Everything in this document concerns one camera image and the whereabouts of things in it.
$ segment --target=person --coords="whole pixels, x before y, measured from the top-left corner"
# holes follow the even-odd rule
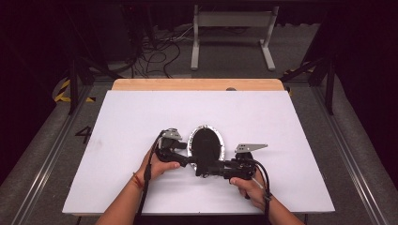
[[[144,172],[146,164],[149,160],[150,151],[148,151],[143,159],[139,170],[131,177],[128,183],[123,187],[114,201],[109,205],[105,212],[97,221],[97,225],[131,225],[134,221],[135,214],[144,188]],[[156,154],[151,159],[151,180],[156,179],[163,173],[175,170],[180,167],[178,162],[161,162]],[[260,172],[257,170],[254,179],[262,183]],[[240,195],[243,197],[249,195],[252,204],[264,212],[264,191],[253,180],[243,180],[237,177],[230,179],[230,184],[236,186]],[[273,225],[301,225],[303,224],[295,217],[286,207],[283,206],[274,196],[269,201],[269,221]]]

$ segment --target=person's right hand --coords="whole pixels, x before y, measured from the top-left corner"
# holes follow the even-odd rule
[[[258,183],[260,183],[263,188],[266,188],[266,184],[263,183],[261,173],[256,171],[253,177]],[[237,177],[230,179],[230,184],[237,187],[241,196],[246,197],[249,195],[252,204],[264,212],[265,202],[264,202],[264,190],[260,188],[253,180],[244,180]]]

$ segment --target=dark background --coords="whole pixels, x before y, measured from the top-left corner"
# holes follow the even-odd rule
[[[151,7],[153,25],[173,30],[191,23],[191,8]],[[336,57],[336,74],[398,187],[394,67],[398,64],[394,24],[398,17],[392,6],[380,3],[354,8],[356,13],[346,13],[339,22],[322,27],[308,56],[324,53],[336,27],[349,31]],[[110,61],[134,60],[141,51],[146,9],[119,5],[54,8],[32,0],[0,3],[0,183],[55,107],[54,87],[68,75],[73,55],[86,56],[104,67]],[[321,7],[281,7],[277,23],[321,23],[325,15]]]

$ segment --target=white board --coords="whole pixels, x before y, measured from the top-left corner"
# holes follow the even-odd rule
[[[63,213],[101,214],[125,186],[162,129],[186,142],[201,125],[222,135],[225,159],[239,143],[253,152],[270,189],[292,212],[334,211],[290,97],[284,91],[109,91],[74,178]],[[143,214],[259,214],[228,180],[196,177],[191,165],[152,181]]]

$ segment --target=person's left arm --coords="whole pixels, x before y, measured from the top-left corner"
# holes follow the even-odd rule
[[[129,182],[120,191],[111,205],[109,205],[105,210],[96,224],[132,224],[141,200],[141,194],[144,187],[144,172],[149,155],[150,151],[146,153],[140,169],[131,177]],[[151,164],[151,180],[156,179],[166,171],[179,168],[178,162],[161,162],[156,157],[156,154],[152,156]]]

